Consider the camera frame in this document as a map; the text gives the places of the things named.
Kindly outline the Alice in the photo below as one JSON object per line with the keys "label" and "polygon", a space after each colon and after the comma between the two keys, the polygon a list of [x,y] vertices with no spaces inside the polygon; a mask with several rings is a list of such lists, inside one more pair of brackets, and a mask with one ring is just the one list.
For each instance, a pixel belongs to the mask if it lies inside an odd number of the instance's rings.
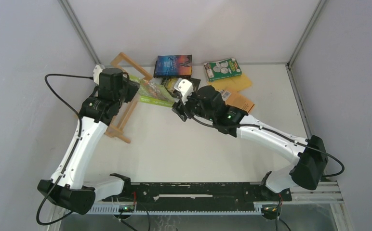
{"label": "Alice", "polygon": [[[188,77],[186,78],[187,80],[189,80],[192,85],[193,85],[193,91],[197,91],[199,86],[200,86],[200,82],[201,80],[200,79],[196,79],[196,78],[191,78],[191,77]],[[174,77],[174,78],[164,78],[161,82],[161,85],[165,87],[165,89],[169,92],[169,94],[174,97],[174,98],[178,98],[178,95],[175,93],[176,90],[174,88],[176,82],[179,80],[179,78],[177,77]]]}

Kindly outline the light green paperback book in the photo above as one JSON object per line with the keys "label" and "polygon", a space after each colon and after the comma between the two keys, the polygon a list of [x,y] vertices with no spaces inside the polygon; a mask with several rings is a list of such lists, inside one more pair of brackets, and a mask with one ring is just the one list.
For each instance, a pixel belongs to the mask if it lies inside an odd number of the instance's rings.
{"label": "light green paperback book", "polygon": [[130,75],[130,80],[140,84],[137,92],[139,102],[165,107],[172,107],[175,103],[174,98],[164,86],[152,81],[140,79],[134,75]]}

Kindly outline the blue Jane Eyre book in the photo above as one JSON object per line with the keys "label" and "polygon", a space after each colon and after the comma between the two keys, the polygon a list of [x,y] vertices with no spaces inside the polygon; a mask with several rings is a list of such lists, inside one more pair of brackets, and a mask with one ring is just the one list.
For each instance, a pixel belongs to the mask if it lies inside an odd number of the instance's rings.
{"label": "blue Jane Eyre book", "polygon": [[191,54],[157,56],[154,78],[191,77],[193,73]]}

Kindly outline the wooden book rack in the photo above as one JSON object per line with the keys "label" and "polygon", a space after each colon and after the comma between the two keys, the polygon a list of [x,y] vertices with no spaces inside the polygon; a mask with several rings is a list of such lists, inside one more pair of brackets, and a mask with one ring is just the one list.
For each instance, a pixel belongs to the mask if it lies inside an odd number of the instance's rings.
{"label": "wooden book rack", "polygon": [[[135,62],[131,57],[129,57],[124,52],[120,52],[112,61],[111,65],[113,67],[119,68],[126,71],[122,66],[120,66],[120,63],[122,61],[127,62],[130,67],[133,67],[136,71],[138,71],[144,78],[144,80],[151,80],[153,76],[148,73],[142,66],[140,66],[137,62]],[[134,100],[132,100],[130,103],[124,103],[121,107],[120,112],[113,117],[111,124],[108,126],[105,135],[107,135],[110,138],[118,138],[125,143],[131,143],[131,139],[128,138],[124,134],[124,128],[129,121],[134,109],[136,108],[136,105],[138,103],[138,98],[135,97]]]}

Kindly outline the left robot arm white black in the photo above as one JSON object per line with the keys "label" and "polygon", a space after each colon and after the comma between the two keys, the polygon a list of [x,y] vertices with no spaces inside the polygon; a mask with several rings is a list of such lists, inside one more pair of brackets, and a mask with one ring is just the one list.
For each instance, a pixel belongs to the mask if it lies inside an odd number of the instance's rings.
{"label": "left robot arm white black", "polygon": [[84,215],[97,201],[115,195],[128,200],[133,191],[130,178],[112,173],[105,180],[85,182],[84,175],[101,137],[123,103],[129,103],[139,90],[129,74],[119,68],[96,65],[90,78],[96,84],[82,103],[71,143],[56,171],[40,180],[38,191],[52,204]]}

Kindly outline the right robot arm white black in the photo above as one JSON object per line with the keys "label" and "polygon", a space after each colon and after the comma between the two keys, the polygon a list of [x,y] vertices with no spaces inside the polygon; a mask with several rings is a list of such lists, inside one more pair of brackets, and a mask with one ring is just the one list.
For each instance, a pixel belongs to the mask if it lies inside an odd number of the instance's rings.
{"label": "right robot arm white black", "polygon": [[245,110],[227,105],[221,93],[212,86],[204,86],[195,92],[188,81],[182,80],[175,87],[175,93],[179,101],[173,105],[173,111],[183,121],[198,117],[209,120],[211,123],[205,126],[225,135],[257,142],[290,163],[288,167],[264,176],[260,187],[264,199],[273,200],[293,186],[315,190],[324,177],[328,155],[322,138],[313,135],[306,139],[277,130]]}

